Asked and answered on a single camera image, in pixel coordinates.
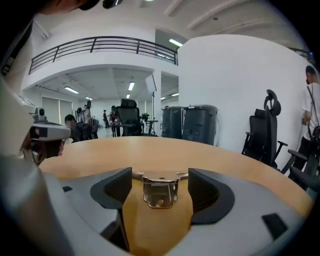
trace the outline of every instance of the balcony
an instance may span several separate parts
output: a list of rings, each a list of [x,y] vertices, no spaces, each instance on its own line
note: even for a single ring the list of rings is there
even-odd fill
[[[178,52],[160,44],[124,36],[96,36],[66,42],[35,56],[31,60],[29,75],[64,58],[99,52],[145,55],[178,65]]]

